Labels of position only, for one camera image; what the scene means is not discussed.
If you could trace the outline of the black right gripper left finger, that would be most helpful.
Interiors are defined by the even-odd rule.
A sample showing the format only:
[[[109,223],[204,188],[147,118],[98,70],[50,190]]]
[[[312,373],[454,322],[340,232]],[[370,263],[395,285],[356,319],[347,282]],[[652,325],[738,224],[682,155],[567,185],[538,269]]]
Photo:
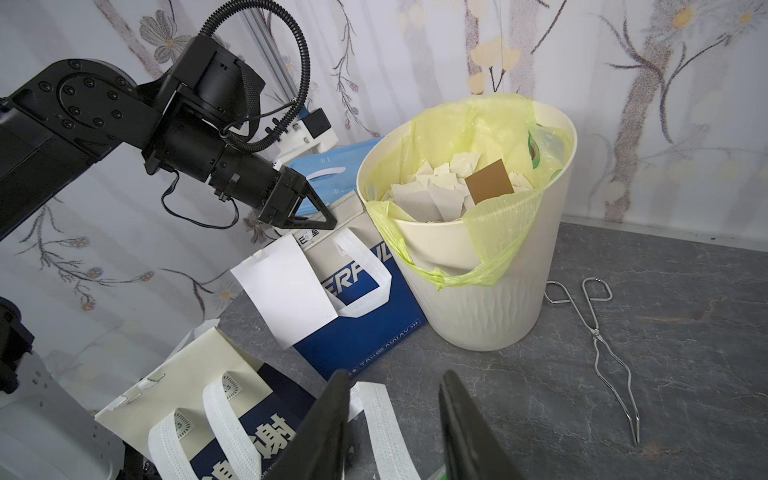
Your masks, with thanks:
[[[350,378],[337,370],[264,479],[341,479],[348,450]]]

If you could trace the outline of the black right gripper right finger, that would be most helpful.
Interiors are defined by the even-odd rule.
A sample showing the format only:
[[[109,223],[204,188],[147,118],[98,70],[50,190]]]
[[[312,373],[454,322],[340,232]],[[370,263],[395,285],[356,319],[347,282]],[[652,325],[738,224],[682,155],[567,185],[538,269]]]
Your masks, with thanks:
[[[453,370],[441,379],[438,403],[447,479],[521,479]]]

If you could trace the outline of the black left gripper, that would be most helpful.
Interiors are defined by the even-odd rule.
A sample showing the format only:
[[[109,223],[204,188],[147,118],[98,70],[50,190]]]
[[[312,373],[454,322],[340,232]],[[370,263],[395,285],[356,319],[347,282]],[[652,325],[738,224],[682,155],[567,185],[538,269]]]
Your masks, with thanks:
[[[296,215],[305,198],[311,202],[323,219],[312,220]],[[270,190],[258,214],[258,220],[286,230],[333,230],[337,225],[336,217],[309,181],[299,172],[285,166],[278,172],[276,184]]]

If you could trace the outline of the navy takeout bag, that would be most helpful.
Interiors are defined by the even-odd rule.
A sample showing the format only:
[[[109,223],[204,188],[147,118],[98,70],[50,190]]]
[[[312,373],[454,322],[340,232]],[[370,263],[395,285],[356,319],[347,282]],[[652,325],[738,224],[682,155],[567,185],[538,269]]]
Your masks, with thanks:
[[[389,247],[350,192],[330,205],[337,228],[294,231],[337,318],[294,348],[325,379],[355,376],[426,324]]]

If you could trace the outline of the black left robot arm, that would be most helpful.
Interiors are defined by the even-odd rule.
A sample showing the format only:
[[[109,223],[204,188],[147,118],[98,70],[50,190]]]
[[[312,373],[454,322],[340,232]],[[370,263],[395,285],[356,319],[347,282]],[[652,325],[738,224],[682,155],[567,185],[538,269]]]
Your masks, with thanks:
[[[280,18],[300,54],[295,98],[264,117],[262,78],[214,39],[253,8]],[[137,84],[102,61],[55,62],[1,101],[1,232],[8,235],[119,145],[137,148],[148,174],[164,170],[210,185],[222,201],[246,204],[280,229],[331,230],[336,217],[310,182],[263,152],[303,117],[310,55],[291,14],[273,1],[229,1],[205,21],[157,80]]]

